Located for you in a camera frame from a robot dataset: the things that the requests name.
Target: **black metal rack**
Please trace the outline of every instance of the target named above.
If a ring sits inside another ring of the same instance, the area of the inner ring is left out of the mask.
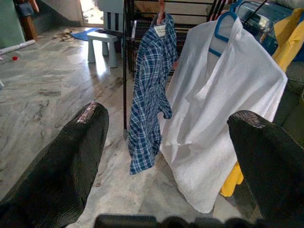
[[[146,19],[135,20],[134,2],[158,2],[158,0],[124,0],[124,33],[123,33],[123,128],[124,138],[127,138],[127,99],[126,99],[126,83],[127,83],[127,71],[134,75],[135,69],[135,56],[139,44],[145,32],[149,29],[151,21]],[[214,0],[213,2],[204,1],[184,1],[184,0],[165,0],[167,3],[175,4],[194,4],[198,7],[200,5],[211,5],[210,13],[205,14],[187,14],[187,13],[174,13],[168,12],[173,16],[188,16],[188,17],[205,17],[206,21],[209,21],[212,15],[219,14],[223,8],[225,0]],[[141,15],[157,14],[157,12],[140,12]],[[177,51],[181,53],[182,47],[185,43],[187,32],[189,29],[197,26],[197,24],[175,24],[175,31],[177,36]]]

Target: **white plastic stool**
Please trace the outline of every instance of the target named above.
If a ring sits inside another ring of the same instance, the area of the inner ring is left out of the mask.
[[[93,40],[100,40],[103,43],[103,55],[109,55],[109,66],[110,67],[117,67],[117,60],[116,60],[116,52],[114,42],[118,41],[117,36],[109,35],[106,33],[99,33],[99,32],[89,32],[87,34],[89,39],[89,51],[88,51],[88,62],[94,63],[95,62],[95,52],[93,46]]]

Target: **yellow clothing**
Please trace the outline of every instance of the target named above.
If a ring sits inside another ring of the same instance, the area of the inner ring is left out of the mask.
[[[272,55],[272,58],[284,72],[286,72],[289,64],[293,61],[304,43],[304,21],[298,25],[303,12],[304,9],[295,9],[290,17],[279,21],[274,26],[279,46]],[[241,184],[243,179],[244,176],[237,162],[227,177],[220,194],[224,197],[232,196],[236,185]]]
[[[275,36],[279,47],[272,58],[284,72],[304,43],[304,21],[298,25],[303,12],[304,9],[295,9],[290,17],[275,24]]]

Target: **white shirt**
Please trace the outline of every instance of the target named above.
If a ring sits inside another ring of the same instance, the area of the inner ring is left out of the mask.
[[[228,117],[250,110],[272,121],[287,77],[239,18],[225,17],[189,30],[167,91],[173,117],[161,122],[162,146],[179,190],[198,211],[209,213],[237,158]],[[220,53],[217,57],[209,52]]]

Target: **grey marble floor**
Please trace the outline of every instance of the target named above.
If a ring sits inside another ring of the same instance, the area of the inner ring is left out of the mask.
[[[109,111],[110,126],[99,171],[84,213],[69,228],[91,228],[100,213],[170,215],[187,221],[200,217],[250,218],[254,202],[244,185],[240,197],[219,195],[214,210],[201,214],[178,191],[172,172],[160,154],[155,167],[129,175],[130,157],[123,139],[122,60],[109,68],[94,43],[96,64],[87,63],[87,42],[58,42],[43,34],[35,45],[8,53],[0,62],[0,199],[13,186],[37,153],[60,132],[77,110],[95,100]],[[128,107],[133,80],[127,80]]]

